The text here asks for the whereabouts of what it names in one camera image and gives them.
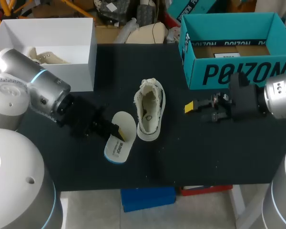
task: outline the yellow tag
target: yellow tag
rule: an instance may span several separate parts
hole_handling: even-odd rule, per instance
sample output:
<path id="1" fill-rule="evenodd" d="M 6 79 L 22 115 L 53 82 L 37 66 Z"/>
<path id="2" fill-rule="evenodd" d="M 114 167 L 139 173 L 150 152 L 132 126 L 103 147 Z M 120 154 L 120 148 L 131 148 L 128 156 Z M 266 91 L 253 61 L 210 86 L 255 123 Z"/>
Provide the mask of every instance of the yellow tag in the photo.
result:
<path id="1" fill-rule="evenodd" d="M 189 104 L 184 106 L 184 113 L 189 113 L 194 110 L 194 101 L 191 101 Z"/>

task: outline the red box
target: red box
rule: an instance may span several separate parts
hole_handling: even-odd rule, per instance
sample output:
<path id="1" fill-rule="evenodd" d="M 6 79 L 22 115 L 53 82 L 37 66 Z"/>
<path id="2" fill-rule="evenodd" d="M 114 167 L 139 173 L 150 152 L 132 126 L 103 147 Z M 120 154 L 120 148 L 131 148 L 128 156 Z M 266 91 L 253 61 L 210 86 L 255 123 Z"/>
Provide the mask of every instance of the red box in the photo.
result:
<path id="1" fill-rule="evenodd" d="M 208 188 L 198 188 L 198 189 L 183 189 L 180 188 L 180 193 L 182 196 L 192 196 L 192 195 L 199 195 L 205 193 L 212 193 L 212 192 L 222 192 L 226 190 L 230 190 L 233 188 L 233 185 L 219 185 L 219 186 L 212 186 Z"/>

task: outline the plastic bag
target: plastic bag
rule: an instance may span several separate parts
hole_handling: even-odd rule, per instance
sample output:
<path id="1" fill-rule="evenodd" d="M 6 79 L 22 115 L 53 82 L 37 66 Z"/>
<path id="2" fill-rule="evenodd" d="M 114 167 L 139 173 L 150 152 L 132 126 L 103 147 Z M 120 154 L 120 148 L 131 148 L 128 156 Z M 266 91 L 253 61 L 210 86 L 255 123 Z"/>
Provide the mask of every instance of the plastic bag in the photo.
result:
<path id="1" fill-rule="evenodd" d="M 138 28 L 139 28 L 139 25 L 137 24 L 137 19 L 132 18 L 132 20 L 127 22 L 126 25 L 122 28 L 122 30 L 120 31 L 120 34 L 117 36 L 117 38 L 114 40 L 113 43 L 115 44 L 125 43 L 129 34 Z"/>
<path id="2" fill-rule="evenodd" d="M 172 27 L 167 34 L 166 41 L 167 43 L 179 43 L 180 38 L 180 27 Z"/>

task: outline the blue box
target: blue box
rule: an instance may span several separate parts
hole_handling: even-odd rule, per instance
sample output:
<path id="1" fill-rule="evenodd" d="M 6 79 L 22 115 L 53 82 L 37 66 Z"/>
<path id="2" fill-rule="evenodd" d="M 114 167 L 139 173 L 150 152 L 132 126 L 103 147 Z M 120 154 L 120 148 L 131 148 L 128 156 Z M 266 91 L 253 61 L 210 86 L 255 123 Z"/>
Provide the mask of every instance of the blue box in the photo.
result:
<path id="1" fill-rule="evenodd" d="M 173 204 L 176 191 L 173 187 L 121 189 L 124 212 Z"/>
<path id="2" fill-rule="evenodd" d="M 270 55 L 197 59 L 193 45 L 266 45 Z M 190 89 L 228 88 L 236 72 L 264 86 L 268 77 L 286 73 L 286 27 L 276 13 L 184 15 L 179 52 Z"/>
<path id="3" fill-rule="evenodd" d="M 167 9 L 168 13 L 179 23 L 182 16 L 191 13 L 207 13 L 216 0 L 174 0 Z"/>

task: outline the screw hole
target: screw hole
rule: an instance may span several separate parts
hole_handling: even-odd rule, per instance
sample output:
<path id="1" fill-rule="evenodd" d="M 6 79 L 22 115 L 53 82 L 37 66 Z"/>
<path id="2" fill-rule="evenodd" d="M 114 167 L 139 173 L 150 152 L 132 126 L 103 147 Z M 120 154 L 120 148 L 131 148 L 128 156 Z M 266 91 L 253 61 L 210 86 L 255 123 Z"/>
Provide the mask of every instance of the screw hole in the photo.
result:
<path id="1" fill-rule="evenodd" d="M 26 179 L 25 179 L 25 181 L 27 182 L 27 183 L 29 183 L 29 184 L 35 184 L 35 180 L 34 180 L 34 178 L 32 178 L 32 177 L 27 177 Z"/>

